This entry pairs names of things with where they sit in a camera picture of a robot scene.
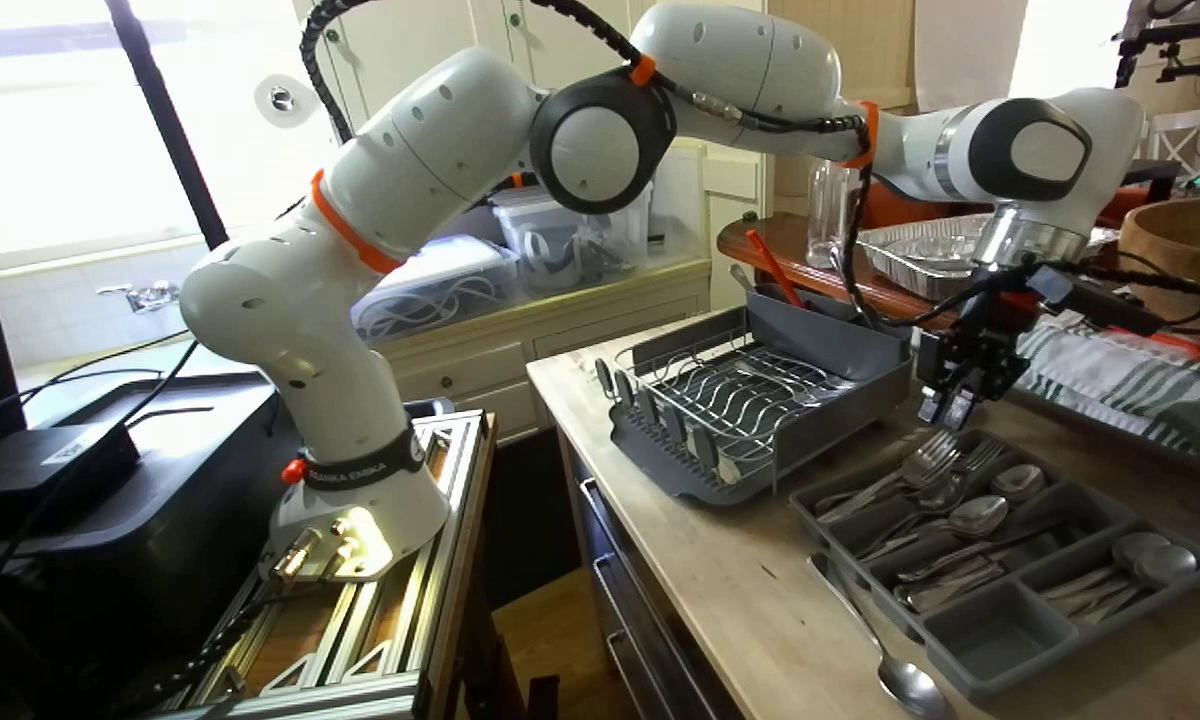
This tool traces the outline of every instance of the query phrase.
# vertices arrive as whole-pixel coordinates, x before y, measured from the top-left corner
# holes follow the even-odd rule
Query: window
[[[268,223],[331,148],[277,130],[268,78],[301,78],[286,0],[133,0],[228,232]],[[200,243],[104,0],[0,0],[0,270]]]

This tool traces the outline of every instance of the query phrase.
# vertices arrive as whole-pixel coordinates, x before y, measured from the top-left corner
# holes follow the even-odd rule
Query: floor
[[[600,617],[591,604],[587,573],[574,567],[504,610],[494,610],[494,628],[509,639],[521,692],[556,692],[556,703],[531,703],[531,720],[624,720],[637,717],[627,692],[607,664],[600,645]]]
[[[484,537],[484,584],[491,610],[579,567],[556,433],[537,433],[494,449]]]

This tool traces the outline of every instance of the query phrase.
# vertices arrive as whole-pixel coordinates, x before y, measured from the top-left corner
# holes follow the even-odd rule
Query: silverware
[[[910,530],[898,530],[898,533],[882,537],[873,551],[864,551],[864,563],[877,563],[877,562],[882,562],[898,550],[910,550],[910,543],[919,543],[925,537],[936,537],[936,533],[950,533],[957,541],[984,541],[996,530],[1004,530],[1004,520],[1009,520],[1009,501],[1004,498],[972,498],[972,501],[957,506],[947,515],[919,520]]]
[[[878,688],[914,720],[947,720],[950,700],[942,697],[942,688],[919,668],[919,664],[904,664],[895,661],[878,633],[873,628],[873,619],[864,617],[860,602],[851,597],[845,567],[834,563],[834,556],[820,551],[811,556],[811,567],[823,577],[823,584],[833,587],[833,597],[846,610],[846,617],[873,635],[878,664],[877,664],[877,681]]]
[[[1051,584],[1041,597],[1078,626],[1104,626],[1142,591],[1166,587],[1191,573],[1200,573],[1191,550],[1161,533],[1124,533],[1114,537],[1109,563]]]
[[[826,498],[820,506],[820,520],[823,525],[838,525],[846,515],[854,515],[860,509],[873,509],[877,501],[890,498],[890,492],[939,492],[942,487],[942,472],[958,460],[957,437],[950,433],[932,433],[890,478],[878,478],[877,486],[860,487],[860,492],[845,492],[845,498]]]

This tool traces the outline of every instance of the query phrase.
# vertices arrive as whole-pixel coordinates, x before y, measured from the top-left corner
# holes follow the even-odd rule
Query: wire
[[[153,410],[153,414],[133,418],[125,428],[134,428],[155,418],[192,418],[192,414],[210,414],[210,405]]]
[[[1149,258],[1136,258],[1136,254],[1114,254],[1114,258],[1124,258],[1124,259],[1131,259],[1131,266],[1142,266],[1142,270],[1150,270],[1150,274],[1161,274],[1161,277],[1173,277],[1166,270],[1150,266]],[[1163,322],[1163,327],[1191,324],[1191,322],[1200,322],[1200,310],[1186,313],[1186,317]]]
[[[145,397],[145,400],[134,400],[114,425],[125,425],[128,428],[128,422],[140,414],[140,410],[148,410],[184,368],[188,368],[188,361],[192,361],[192,354],[200,350],[200,341],[192,341],[188,350],[184,350],[184,355],[164,372],[164,380]],[[45,520],[45,512],[50,509],[50,506],[58,506],[58,498],[69,492],[70,486],[65,480],[65,486],[50,486],[50,492],[49,498],[39,498],[39,506],[16,525],[16,533],[7,537],[7,543],[5,543],[5,551],[0,551],[0,577],[5,577],[5,567],[7,567],[7,562],[16,556],[16,550],[33,537],[33,530]]]
[[[101,372],[87,372],[87,368],[92,368],[92,365],[104,365],[104,361],[114,361],[114,355],[133,355],[133,354],[145,354],[145,350],[170,343],[170,341],[180,341],[180,335],[188,335],[188,333],[168,333],[168,335],[155,335],[155,341],[145,341],[145,343],[128,343],[128,350],[114,350],[114,354],[104,354],[104,355],[87,355],[87,361],[79,361],[79,365],[70,365],[70,368],[65,368],[65,372],[49,375],[49,380],[34,384],[34,390],[0,397],[0,410],[7,410],[7,405],[16,405],[16,400],[28,405],[28,400],[34,400],[39,392],[49,392],[49,390],[55,390],[55,384],[77,384],[77,380],[92,380],[92,375],[125,375],[125,372],[155,372],[155,368],[101,368]]]
[[[307,26],[302,26],[302,35],[294,45],[294,54],[302,62],[302,71],[311,80],[311,92],[319,97],[319,106],[325,106],[325,114],[328,114],[331,134],[335,134],[338,144],[352,140],[352,126],[349,126],[344,107],[335,106],[331,88],[325,83],[325,71],[319,71],[319,62],[314,62],[314,45],[319,45],[319,35],[325,35],[325,27],[331,21],[338,21],[344,11],[360,8],[360,5],[366,5],[366,0],[325,0],[325,5],[314,5],[311,16],[307,16]]]
[[[600,45],[607,45],[627,65],[644,62],[644,54],[620,27],[612,27],[600,11],[591,11],[579,0],[531,0],[531,5],[550,8],[550,11],[569,16],[569,21],[574,21],[579,27],[587,27],[591,35],[600,35]]]
[[[864,288],[854,284],[854,232],[864,223],[864,213],[868,213],[868,192],[873,192],[873,166],[860,169],[860,192],[854,192],[854,207],[851,207],[851,222],[846,222],[846,232],[845,232],[845,250],[838,250],[838,284],[851,299],[854,313],[868,317],[868,324],[882,324],[878,313],[868,303]]]

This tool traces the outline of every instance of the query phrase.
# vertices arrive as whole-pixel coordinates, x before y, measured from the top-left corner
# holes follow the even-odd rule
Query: cup
[[[807,169],[807,270],[838,270],[845,232],[854,213],[854,171],[833,161]]]

